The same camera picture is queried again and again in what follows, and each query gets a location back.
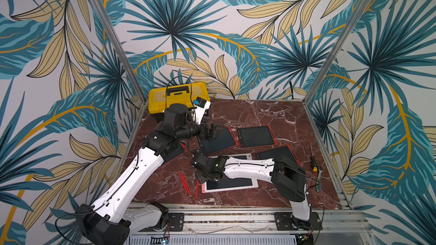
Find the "red stylus beside pink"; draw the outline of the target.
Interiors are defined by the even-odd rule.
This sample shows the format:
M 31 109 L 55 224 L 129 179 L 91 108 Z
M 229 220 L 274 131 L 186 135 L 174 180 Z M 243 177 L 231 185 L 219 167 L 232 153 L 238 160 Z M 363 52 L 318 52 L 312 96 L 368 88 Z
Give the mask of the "red stylus beside pink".
M 188 190 L 188 188 L 186 186 L 186 181 L 184 179 L 184 176 L 182 175 L 182 173 L 180 171 L 178 171 L 178 174 L 179 174 L 179 178 L 180 178 L 180 180 L 182 182 L 183 189 L 185 190 L 185 192 L 189 193 L 189 190 Z

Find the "red stylus angled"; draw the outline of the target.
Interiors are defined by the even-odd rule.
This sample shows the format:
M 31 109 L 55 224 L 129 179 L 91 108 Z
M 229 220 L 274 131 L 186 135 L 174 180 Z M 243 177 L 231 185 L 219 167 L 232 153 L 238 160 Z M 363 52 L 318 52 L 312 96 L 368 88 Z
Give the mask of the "red stylus angled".
M 183 174 L 181 175 L 181 180 L 182 180 L 183 186 L 184 186 L 184 188 L 185 188 L 187 194 L 188 194 L 188 195 L 191 195 L 191 192 L 190 192 L 190 189 L 189 189 L 189 187 L 188 187 L 187 181 L 186 181 L 186 179 L 185 179 L 185 177 L 184 177 Z

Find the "red tablet centre back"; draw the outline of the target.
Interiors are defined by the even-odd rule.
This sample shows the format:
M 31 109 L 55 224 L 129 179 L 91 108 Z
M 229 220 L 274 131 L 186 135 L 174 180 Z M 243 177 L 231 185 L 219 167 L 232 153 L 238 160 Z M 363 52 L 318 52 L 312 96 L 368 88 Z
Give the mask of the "red tablet centre back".
M 204 155 L 215 154 L 236 146 L 232 131 L 226 127 L 212 141 L 199 140 L 199 147 Z

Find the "red tablet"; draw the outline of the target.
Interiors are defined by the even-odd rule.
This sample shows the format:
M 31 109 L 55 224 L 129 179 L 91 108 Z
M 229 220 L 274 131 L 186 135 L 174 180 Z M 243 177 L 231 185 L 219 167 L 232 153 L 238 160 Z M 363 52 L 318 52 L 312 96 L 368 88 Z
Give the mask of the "red tablet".
M 212 141 L 199 140 L 199 147 L 204 155 L 215 154 L 236 146 L 232 131 L 226 127 Z
M 290 157 L 293 161 L 295 161 L 299 166 L 302 166 L 302 163 L 298 160 L 297 156 L 295 155 L 295 152 L 293 149 L 286 145 L 281 147 L 276 147 L 270 150 L 266 150 L 263 152 L 257 152 L 255 156 L 259 160 L 265 160 L 270 158 L 276 158 L 278 155 L 285 155 L 287 157 Z
M 168 163 L 171 160 L 177 158 L 186 151 L 186 145 L 183 143 L 178 143 L 177 147 L 169 154 L 167 158 L 164 159 L 164 163 Z
M 276 140 L 269 126 L 238 128 L 238 140 L 240 146 L 261 147 L 276 144 Z

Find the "red tablet far left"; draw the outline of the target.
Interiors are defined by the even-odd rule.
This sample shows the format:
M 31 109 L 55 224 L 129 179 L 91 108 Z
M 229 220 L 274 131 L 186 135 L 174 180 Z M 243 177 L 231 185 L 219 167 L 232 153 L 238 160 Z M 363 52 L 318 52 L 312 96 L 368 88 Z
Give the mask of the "red tablet far left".
M 171 160 L 177 158 L 186 151 L 186 145 L 183 143 L 178 143 L 177 147 L 169 154 L 167 158 L 164 159 L 164 163 L 168 163 Z

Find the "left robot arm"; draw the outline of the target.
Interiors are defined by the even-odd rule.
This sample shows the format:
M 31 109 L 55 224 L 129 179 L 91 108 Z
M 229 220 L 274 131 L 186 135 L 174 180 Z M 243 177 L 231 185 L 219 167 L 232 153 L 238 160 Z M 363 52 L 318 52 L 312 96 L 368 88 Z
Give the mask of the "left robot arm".
M 164 163 L 184 152 L 183 139 L 214 137 L 215 131 L 202 123 L 211 103 L 198 98 L 193 111 L 184 104 L 172 104 L 164 119 L 146 136 L 136 157 L 115 183 L 91 205 L 82 204 L 74 216 L 80 232 L 93 245 L 122 245 L 130 234 L 146 228 L 168 226 L 168 209 L 151 203 L 136 212 L 127 208 L 149 177 Z

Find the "yellow black toolbox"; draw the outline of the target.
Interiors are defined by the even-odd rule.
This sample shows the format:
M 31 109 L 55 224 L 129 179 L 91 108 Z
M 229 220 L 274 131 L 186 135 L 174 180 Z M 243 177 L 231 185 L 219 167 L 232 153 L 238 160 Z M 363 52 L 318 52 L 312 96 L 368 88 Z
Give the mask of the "yellow black toolbox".
M 148 111 L 152 115 L 164 113 L 166 108 L 176 103 L 194 108 L 197 98 L 210 101 L 207 86 L 203 82 L 155 88 L 149 92 Z

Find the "red tablet right back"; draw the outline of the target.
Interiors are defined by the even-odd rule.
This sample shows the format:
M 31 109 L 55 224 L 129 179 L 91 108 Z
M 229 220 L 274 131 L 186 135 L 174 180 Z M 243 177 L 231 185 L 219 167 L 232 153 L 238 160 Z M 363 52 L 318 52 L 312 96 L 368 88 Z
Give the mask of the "red tablet right back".
M 276 144 L 276 140 L 269 126 L 238 128 L 238 140 L 240 146 L 261 147 Z

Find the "red tablet right front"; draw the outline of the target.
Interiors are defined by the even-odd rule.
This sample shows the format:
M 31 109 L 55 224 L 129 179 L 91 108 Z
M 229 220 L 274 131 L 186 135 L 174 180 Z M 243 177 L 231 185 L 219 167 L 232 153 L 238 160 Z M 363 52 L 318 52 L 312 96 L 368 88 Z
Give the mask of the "red tablet right front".
M 286 145 L 281 147 L 276 147 L 270 150 L 266 150 L 263 152 L 257 152 L 255 156 L 259 160 L 265 160 L 270 158 L 276 158 L 278 155 L 285 155 L 287 157 L 290 157 L 293 161 L 295 161 L 299 166 L 302 166 L 302 163 L 298 160 L 297 156 L 295 155 L 295 152 L 293 149 Z

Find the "black yellow screwdriver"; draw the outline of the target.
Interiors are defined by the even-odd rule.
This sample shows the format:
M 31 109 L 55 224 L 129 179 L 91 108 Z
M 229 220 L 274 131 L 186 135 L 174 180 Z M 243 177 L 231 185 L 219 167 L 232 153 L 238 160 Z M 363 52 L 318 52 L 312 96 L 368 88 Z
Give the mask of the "black yellow screwdriver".
M 315 158 L 315 154 L 313 152 L 312 144 L 310 144 L 310 149 L 311 149 L 311 168 L 312 168 L 312 171 L 318 172 L 318 166 L 316 163 L 316 158 Z

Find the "large pink writing tablet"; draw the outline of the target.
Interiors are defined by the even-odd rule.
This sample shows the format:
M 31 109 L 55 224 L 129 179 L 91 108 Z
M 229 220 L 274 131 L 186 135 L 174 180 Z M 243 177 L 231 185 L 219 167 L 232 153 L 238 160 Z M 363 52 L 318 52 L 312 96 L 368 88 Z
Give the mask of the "large pink writing tablet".
M 224 155 L 229 157 L 234 157 L 236 159 L 252 160 L 252 155 L 246 154 L 234 154 L 234 155 Z M 199 170 L 195 170 L 195 176 L 201 177 L 202 180 L 206 180 L 203 175 L 200 176 Z M 212 192 L 224 192 L 224 191 L 235 191 L 240 189 L 251 189 L 258 188 L 258 181 L 255 179 L 248 178 L 237 178 L 229 179 L 227 176 L 223 175 L 222 179 L 218 181 L 206 181 L 201 183 L 202 193 L 212 193 Z

